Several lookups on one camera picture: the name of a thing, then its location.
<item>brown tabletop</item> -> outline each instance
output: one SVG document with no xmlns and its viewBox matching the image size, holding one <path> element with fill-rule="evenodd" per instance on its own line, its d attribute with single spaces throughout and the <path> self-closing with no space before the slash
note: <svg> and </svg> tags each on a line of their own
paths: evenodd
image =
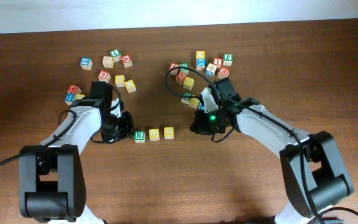
<svg viewBox="0 0 358 224">
<path fill-rule="evenodd" d="M 103 68 L 113 49 L 134 65 Z M 135 92 L 119 91 L 137 129 L 173 126 L 175 139 L 88 143 L 81 155 L 86 203 L 97 216 L 212 223 L 275 215 L 288 200 L 278 157 L 241 133 L 220 144 L 191 133 L 195 110 L 164 85 L 171 62 L 195 67 L 196 50 L 209 62 L 233 54 L 229 77 L 243 98 L 297 128 L 331 133 L 355 189 L 339 206 L 358 210 L 358 19 L 0 35 L 0 161 L 52 134 L 68 108 L 69 85 L 88 94 L 103 69 L 111 84 L 115 75 L 133 79 Z M 92 59 L 91 70 L 80 67 L 82 57 Z M 206 84 L 190 76 L 199 94 Z M 183 92 L 173 77 L 171 84 Z M 0 223 L 36 223 L 19 213 L 17 161 L 0 168 Z"/>
</svg>

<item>yellow block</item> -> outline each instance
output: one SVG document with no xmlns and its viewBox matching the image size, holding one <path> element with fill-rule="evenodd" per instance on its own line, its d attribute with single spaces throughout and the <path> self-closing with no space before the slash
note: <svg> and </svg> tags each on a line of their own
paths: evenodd
<svg viewBox="0 0 358 224">
<path fill-rule="evenodd" d="M 124 82 L 124 84 L 128 90 L 128 93 L 132 93 L 133 91 L 136 91 L 136 86 L 135 86 L 134 81 L 128 80 L 128 81 Z"/>
<path fill-rule="evenodd" d="M 160 132 L 158 131 L 158 128 L 150 129 L 149 130 L 149 137 L 150 137 L 151 141 L 160 140 Z"/>
<path fill-rule="evenodd" d="M 205 51 L 198 50 L 196 52 L 196 58 L 205 58 Z"/>
<path fill-rule="evenodd" d="M 183 87 L 187 90 L 191 90 L 194 85 L 194 79 L 190 77 L 186 77 L 185 81 L 183 82 Z"/>
<path fill-rule="evenodd" d="M 124 87 L 125 86 L 125 76 L 124 75 L 116 75 L 115 82 L 117 87 Z"/>
<path fill-rule="evenodd" d="M 191 98 L 189 102 L 189 106 L 191 106 L 194 109 L 197 109 L 198 104 L 200 103 L 200 100 L 197 98 Z"/>
<path fill-rule="evenodd" d="M 85 95 L 82 95 L 82 94 L 76 94 L 75 97 L 74 97 L 74 100 L 80 100 L 82 98 L 84 98 Z"/>
<path fill-rule="evenodd" d="M 173 139 L 173 127 L 165 127 L 164 128 L 164 138 L 165 139 Z"/>
</svg>

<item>toy block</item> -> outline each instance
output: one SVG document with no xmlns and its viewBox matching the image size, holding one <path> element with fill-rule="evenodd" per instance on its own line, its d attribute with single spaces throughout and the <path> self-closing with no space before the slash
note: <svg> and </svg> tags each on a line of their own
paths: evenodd
<svg viewBox="0 0 358 224">
<path fill-rule="evenodd" d="M 223 65 L 230 66 L 232 62 L 233 62 L 233 54 L 223 55 Z"/>
<path fill-rule="evenodd" d="M 221 58 L 214 58 L 214 63 L 213 63 L 216 68 L 221 68 L 222 64 L 223 64 L 223 59 Z"/>
<path fill-rule="evenodd" d="M 144 143 L 145 142 L 145 134 L 144 131 L 135 131 L 135 142 L 136 143 Z"/>
<path fill-rule="evenodd" d="M 205 70 L 206 60 L 205 58 L 196 59 L 196 70 Z"/>
<path fill-rule="evenodd" d="M 179 66 L 179 64 L 177 64 L 177 63 L 171 63 L 171 65 L 169 66 L 169 69 L 175 68 L 175 67 L 177 67 L 177 66 Z M 171 75 L 177 75 L 177 74 L 178 74 L 178 69 L 172 70 L 169 74 L 171 74 Z"/>
<path fill-rule="evenodd" d="M 116 75 L 116 86 L 117 87 L 125 87 L 125 76 L 124 75 Z"/>
<path fill-rule="evenodd" d="M 192 98 L 192 99 L 190 99 L 189 106 L 191 106 L 194 109 L 197 109 L 199 103 L 200 103 L 199 99 Z"/>
<path fill-rule="evenodd" d="M 82 98 L 84 98 L 85 97 L 85 95 L 82 95 L 82 94 L 76 94 L 75 95 L 75 97 L 74 97 L 74 101 L 76 101 L 76 100 L 80 100 L 80 99 L 82 99 Z"/>
<path fill-rule="evenodd" d="M 128 93 L 132 93 L 133 91 L 136 91 L 136 86 L 135 86 L 134 81 L 128 80 L 128 81 L 124 82 L 124 84 L 125 84 L 125 88 L 127 88 L 127 90 L 128 90 Z"/>
<path fill-rule="evenodd" d="M 200 51 L 198 50 L 196 52 L 196 58 L 199 59 L 199 58 L 205 58 L 205 51 Z"/>
<path fill-rule="evenodd" d="M 81 89 L 78 86 L 70 85 L 70 87 L 68 87 L 67 93 L 80 94 Z"/>
<path fill-rule="evenodd" d="M 105 68 L 113 68 L 114 66 L 114 60 L 110 56 L 104 56 L 103 57 L 103 66 Z"/>
<path fill-rule="evenodd" d="M 82 69 L 91 70 L 92 61 L 90 58 L 81 58 L 80 65 L 81 65 Z"/>
<path fill-rule="evenodd" d="M 218 78 L 226 78 L 229 75 L 230 69 L 222 67 L 219 70 Z"/>
<path fill-rule="evenodd" d="M 111 54 L 112 59 L 114 60 L 114 62 L 121 61 L 121 53 L 119 52 L 118 49 L 110 51 L 110 54 Z"/>
<path fill-rule="evenodd" d="M 65 98 L 65 102 L 67 103 L 67 105 L 71 105 L 75 100 L 75 94 L 72 93 L 67 93 L 66 98 Z"/>
<path fill-rule="evenodd" d="M 100 71 L 99 75 L 98 75 L 99 81 L 105 81 L 106 83 L 108 83 L 110 81 L 110 73 L 106 72 L 106 71 Z"/>
<path fill-rule="evenodd" d="M 181 66 L 181 67 L 186 67 L 186 68 L 189 67 L 189 65 L 188 65 L 187 63 L 181 63 L 181 64 L 179 64 L 179 66 Z M 185 69 L 185 68 L 181 68 L 181 69 L 179 69 L 179 71 L 182 72 L 182 73 L 185 74 L 185 75 L 188 75 L 188 74 L 189 74 L 189 70 L 187 70 L 187 69 Z"/>
<path fill-rule="evenodd" d="M 132 66 L 132 59 L 129 55 L 122 56 L 122 62 L 124 63 L 124 67 L 131 67 Z"/>
<path fill-rule="evenodd" d="M 186 97 L 186 96 L 192 96 L 192 94 L 185 92 L 183 95 L 184 95 L 184 97 L 181 98 L 181 102 L 182 102 L 182 103 L 186 103 L 186 104 L 188 105 L 188 104 L 190 103 L 190 99 L 191 99 L 191 98 L 190 98 L 190 97 Z"/>
<path fill-rule="evenodd" d="M 201 104 L 201 102 L 198 103 L 198 109 L 202 111 L 205 109 L 205 107 Z"/>
<path fill-rule="evenodd" d="M 214 77 L 215 72 L 216 72 L 216 65 L 209 63 L 208 66 L 206 67 L 205 75 Z"/>
<path fill-rule="evenodd" d="M 165 139 L 173 139 L 173 127 L 165 127 L 164 128 L 164 138 Z"/>
<path fill-rule="evenodd" d="M 185 81 L 187 75 L 183 74 L 182 72 L 179 72 L 179 74 L 177 75 L 177 83 L 179 83 L 180 85 L 183 85 L 183 82 Z"/>
<path fill-rule="evenodd" d="M 149 137 L 151 141 L 158 141 L 160 140 L 160 132 L 158 131 L 158 128 L 156 129 L 150 129 L 149 130 Z"/>
<path fill-rule="evenodd" d="M 190 77 L 186 77 L 185 81 L 183 82 L 183 87 L 187 90 L 191 90 L 193 88 L 193 85 L 194 85 L 194 79 Z"/>
</svg>

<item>white wall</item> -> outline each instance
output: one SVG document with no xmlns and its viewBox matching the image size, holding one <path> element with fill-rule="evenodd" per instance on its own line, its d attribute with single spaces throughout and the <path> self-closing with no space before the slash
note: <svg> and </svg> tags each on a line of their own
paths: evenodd
<svg viewBox="0 0 358 224">
<path fill-rule="evenodd" d="M 358 0 L 0 0 L 0 33 L 358 17 Z"/>
</svg>

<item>wooden table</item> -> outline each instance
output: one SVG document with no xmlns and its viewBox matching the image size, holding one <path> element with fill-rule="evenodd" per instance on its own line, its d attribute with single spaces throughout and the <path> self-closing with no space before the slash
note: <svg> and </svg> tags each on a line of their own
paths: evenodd
<svg viewBox="0 0 358 224">
<path fill-rule="evenodd" d="M 89 143 L 81 161 L 97 216 L 212 223 L 271 217 L 288 200 L 279 159 L 256 140 L 234 133 L 215 144 L 189 131 L 195 110 L 169 94 L 164 74 L 171 62 L 195 67 L 196 50 L 208 61 L 232 53 L 229 76 L 242 97 L 300 129 L 330 132 L 355 188 L 339 205 L 358 210 L 358 19 L 0 35 L 0 161 L 48 137 L 67 109 L 68 86 L 89 93 L 112 49 L 134 61 L 106 70 L 134 80 L 136 92 L 120 92 L 135 127 L 173 126 L 175 139 Z M 81 57 L 92 59 L 92 70 L 81 69 Z M 191 76 L 198 94 L 206 84 Z M 0 223 L 36 223 L 19 213 L 17 161 L 0 168 Z"/>
</svg>

